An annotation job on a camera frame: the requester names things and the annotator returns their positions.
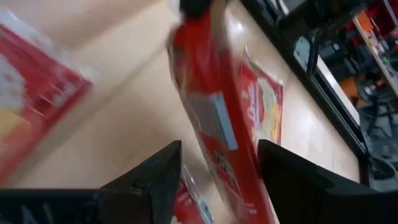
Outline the black metal table frame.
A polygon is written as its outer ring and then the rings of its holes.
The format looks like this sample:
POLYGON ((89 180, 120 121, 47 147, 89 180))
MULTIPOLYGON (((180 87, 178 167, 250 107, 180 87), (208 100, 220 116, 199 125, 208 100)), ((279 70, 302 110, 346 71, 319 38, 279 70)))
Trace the black metal table frame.
MULTIPOLYGON (((327 81, 326 72, 321 71, 318 67, 317 64, 321 61, 320 57, 318 56, 315 66, 307 65, 306 62, 299 61, 294 55, 294 45, 286 41, 284 36, 279 33, 279 30, 275 28, 273 24, 268 23, 263 17, 254 17, 249 11, 248 13, 261 28, 262 32, 271 40, 282 58, 287 62, 291 71, 293 71, 301 81, 333 127, 339 132, 345 143, 347 143, 348 147, 358 159, 360 182, 370 186, 370 155, 364 138, 363 129, 360 127, 359 122, 355 120, 354 115, 349 112, 348 107, 344 105, 343 100, 338 96, 338 92, 334 90, 332 85, 327 81)), ((320 34, 318 35, 318 54, 320 46, 329 41, 332 35, 338 29, 342 28, 349 20, 341 17, 320 27, 320 34)))

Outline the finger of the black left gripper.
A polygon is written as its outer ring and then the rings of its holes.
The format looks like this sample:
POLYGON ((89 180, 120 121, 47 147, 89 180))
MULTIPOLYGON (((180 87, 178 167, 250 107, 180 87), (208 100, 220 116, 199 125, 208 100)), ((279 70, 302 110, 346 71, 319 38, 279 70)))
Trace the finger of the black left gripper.
POLYGON ((180 12, 188 17, 200 17, 211 6, 213 0, 180 0, 180 12))

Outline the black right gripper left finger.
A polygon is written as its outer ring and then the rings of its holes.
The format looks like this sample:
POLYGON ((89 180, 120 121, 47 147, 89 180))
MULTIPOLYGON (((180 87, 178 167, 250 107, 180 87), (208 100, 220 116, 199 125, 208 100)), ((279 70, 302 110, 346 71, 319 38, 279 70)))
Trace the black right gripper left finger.
POLYGON ((0 224, 170 224, 181 168, 173 141, 98 189, 0 189, 0 224))

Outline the red Orville Redenbacher popcorn bag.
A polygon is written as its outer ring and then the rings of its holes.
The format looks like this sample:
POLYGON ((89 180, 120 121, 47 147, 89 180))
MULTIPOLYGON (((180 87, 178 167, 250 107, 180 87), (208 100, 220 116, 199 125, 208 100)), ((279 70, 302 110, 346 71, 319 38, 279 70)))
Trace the red Orville Redenbacher popcorn bag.
POLYGON ((0 9, 0 185, 91 89, 95 74, 0 9))
POLYGON ((240 66, 241 107, 254 144, 281 143, 283 83, 257 66, 240 66))
POLYGON ((200 17, 180 12, 167 44, 170 73, 233 218, 238 224, 275 224, 257 159, 260 140, 252 142, 241 107, 240 66, 259 66, 247 50, 233 49, 228 3, 213 0, 200 17))
POLYGON ((183 164, 170 224, 213 224, 213 217, 197 184, 183 164))

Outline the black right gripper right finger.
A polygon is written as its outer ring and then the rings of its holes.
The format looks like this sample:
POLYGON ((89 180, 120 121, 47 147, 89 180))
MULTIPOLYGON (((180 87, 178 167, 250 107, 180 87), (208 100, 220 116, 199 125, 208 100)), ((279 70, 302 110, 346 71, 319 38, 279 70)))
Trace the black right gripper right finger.
POLYGON ((257 148, 280 224, 398 224, 398 191, 378 192, 266 139, 257 148))

